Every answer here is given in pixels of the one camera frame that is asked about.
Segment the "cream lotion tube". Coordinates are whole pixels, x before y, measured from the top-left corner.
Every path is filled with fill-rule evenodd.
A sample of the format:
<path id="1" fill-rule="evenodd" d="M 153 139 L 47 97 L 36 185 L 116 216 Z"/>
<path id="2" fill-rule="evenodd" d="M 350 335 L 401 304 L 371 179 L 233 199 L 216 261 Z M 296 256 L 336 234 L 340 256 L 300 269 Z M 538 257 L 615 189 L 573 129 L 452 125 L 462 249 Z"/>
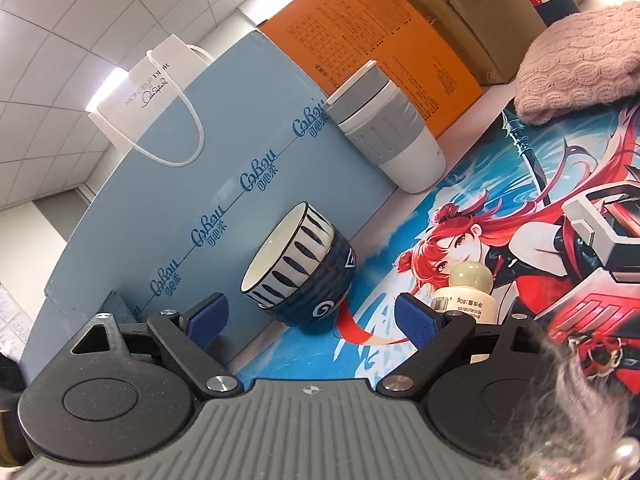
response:
<path id="1" fill-rule="evenodd" d="M 483 263 L 463 261 L 449 274 L 448 285 L 437 289 L 431 300 L 436 312 L 463 312 L 480 325 L 497 325 L 499 307 L 491 296 L 494 277 Z"/>

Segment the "dark blue storage box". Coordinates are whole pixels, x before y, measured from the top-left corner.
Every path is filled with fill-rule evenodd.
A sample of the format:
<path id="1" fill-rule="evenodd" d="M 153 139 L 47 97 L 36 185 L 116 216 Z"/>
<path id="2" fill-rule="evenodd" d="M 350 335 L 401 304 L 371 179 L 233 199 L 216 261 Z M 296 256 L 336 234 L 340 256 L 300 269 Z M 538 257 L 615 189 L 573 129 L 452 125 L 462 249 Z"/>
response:
<path id="1" fill-rule="evenodd" d="M 118 324 L 134 324 L 138 322 L 134 311 L 122 299 L 116 290 L 112 290 L 100 307 L 99 313 L 108 313 Z"/>

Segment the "light blue cardboard box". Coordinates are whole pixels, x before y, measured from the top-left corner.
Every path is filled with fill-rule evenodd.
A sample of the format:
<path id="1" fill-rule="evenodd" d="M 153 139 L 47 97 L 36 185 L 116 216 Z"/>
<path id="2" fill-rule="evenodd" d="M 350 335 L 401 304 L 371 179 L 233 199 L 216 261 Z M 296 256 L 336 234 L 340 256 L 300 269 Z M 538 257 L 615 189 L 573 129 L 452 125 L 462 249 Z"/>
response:
<path id="1" fill-rule="evenodd" d="M 140 320 L 220 292 L 213 354 L 229 362 L 270 318 L 240 291 L 269 232 L 306 202 L 346 237 L 395 192 L 323 113 L 324 93 L 261 32 L 210 64 L 142 136 L 79 221 L 21 358 L 34 379 L 116 292 Z"/>

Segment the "blue white ceramic bowl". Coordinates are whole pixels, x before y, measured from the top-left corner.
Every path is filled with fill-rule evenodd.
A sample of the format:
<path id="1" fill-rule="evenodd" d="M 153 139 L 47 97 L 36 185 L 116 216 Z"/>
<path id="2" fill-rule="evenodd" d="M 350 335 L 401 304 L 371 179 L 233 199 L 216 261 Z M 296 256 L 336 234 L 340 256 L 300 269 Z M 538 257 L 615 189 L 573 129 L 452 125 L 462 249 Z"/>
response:
<path id="1" fill-rule="evenodd" d="M 310 203 L 301 202 L 259 247 L 240 291 L 277 321 L 300 327 L 337 309 L 356 270 L 349 240 Z"/>

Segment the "anime print desk mat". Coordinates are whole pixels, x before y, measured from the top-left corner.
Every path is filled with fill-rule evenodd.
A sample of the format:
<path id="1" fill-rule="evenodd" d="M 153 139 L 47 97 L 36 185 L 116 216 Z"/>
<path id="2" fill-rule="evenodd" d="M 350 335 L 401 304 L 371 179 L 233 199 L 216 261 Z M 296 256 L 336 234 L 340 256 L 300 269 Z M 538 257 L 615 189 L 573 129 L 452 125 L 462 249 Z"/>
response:
<path id="1" fill-rule="evenodd" d="M 430 302 L 463 261 L 488 267 L 502 318 L 534 318 L 578 345 L 586 375 L 639 395 L 639 296 L 622 275 L 639 266 L 639 103 L 598 105 L 525 125 L 506 106 L 359 267 L 334 321 L 291 328 L 240 371 L 265 379 L 376 384 L 416 352 L 402 294 Z"/>

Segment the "white grey travel cup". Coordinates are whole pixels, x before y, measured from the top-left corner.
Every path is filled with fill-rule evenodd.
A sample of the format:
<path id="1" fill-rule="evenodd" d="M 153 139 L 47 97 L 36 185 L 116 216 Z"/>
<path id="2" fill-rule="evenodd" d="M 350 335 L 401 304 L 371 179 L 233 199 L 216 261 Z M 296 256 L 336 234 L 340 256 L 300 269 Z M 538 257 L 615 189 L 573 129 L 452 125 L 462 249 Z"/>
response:
<path id="1" fill-rule="evenodd" d="M 322 105 L 354 147 L 406 193 L 442 177 L 446 158 L 408 96 L 370 60 Z"/>

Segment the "white paper shopping bag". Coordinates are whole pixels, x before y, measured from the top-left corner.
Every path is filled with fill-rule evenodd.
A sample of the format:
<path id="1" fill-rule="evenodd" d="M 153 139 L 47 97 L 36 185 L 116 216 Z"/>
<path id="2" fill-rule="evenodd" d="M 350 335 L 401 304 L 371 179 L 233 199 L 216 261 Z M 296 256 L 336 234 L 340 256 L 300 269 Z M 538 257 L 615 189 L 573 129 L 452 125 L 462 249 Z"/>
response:
<path id="1" fill-rule="evenodd" d="M 214 58 L 204 49 L 171 35 L 146 52 L 131 70 L 115 68 L 87 104 L 86 112 L 120 154 L 136 151 L 167 167 L 188 166 L 203 151 L 205 130 L 186 96 L 186 87 L 213 62 Z M 186 108 L 198 132 L 194 153 L 181 162 L 161 158 L 139 144 L 143 133 L 175 100 Z"/>

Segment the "orange cardboard box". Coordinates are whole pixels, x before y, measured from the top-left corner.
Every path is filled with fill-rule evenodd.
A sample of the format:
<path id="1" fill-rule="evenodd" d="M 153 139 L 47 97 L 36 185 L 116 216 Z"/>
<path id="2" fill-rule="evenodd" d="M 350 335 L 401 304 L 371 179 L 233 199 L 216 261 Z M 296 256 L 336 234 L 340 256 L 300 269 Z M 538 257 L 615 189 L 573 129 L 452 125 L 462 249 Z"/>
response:
<path id="1" fill-rule="evenodd" d="M 328 96 L 377 62 L 434 136 L 482 95 L 452 47 L 407 0 L 293 0 L 259 29 Z"/>

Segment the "pink knitted cloth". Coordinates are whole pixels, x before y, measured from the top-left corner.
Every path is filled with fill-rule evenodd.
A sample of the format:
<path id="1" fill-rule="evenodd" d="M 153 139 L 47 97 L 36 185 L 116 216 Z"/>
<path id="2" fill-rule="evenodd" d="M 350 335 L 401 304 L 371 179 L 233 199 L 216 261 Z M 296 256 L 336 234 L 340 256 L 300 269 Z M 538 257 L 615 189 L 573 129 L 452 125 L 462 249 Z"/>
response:
<path id="1" fill-rule="evenodd" d="M 529 125 L 639 92 L 639 3 L 575 13 L 528 48 L 515 77 L 516 114 Z"/>

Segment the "brown cardboard box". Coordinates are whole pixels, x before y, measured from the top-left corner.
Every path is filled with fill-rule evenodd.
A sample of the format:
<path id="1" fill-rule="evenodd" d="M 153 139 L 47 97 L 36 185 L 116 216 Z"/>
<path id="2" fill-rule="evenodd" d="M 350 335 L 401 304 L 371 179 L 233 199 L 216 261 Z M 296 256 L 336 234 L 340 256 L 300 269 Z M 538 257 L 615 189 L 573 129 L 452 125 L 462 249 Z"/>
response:
<path id="1" fill-rule="evenodd" d="M 408 0 L 480 84 L 512 80 L 530 44 L 548 27 L 529 0 Z M 585 0 L 574 0 L 579 5 Z"/>

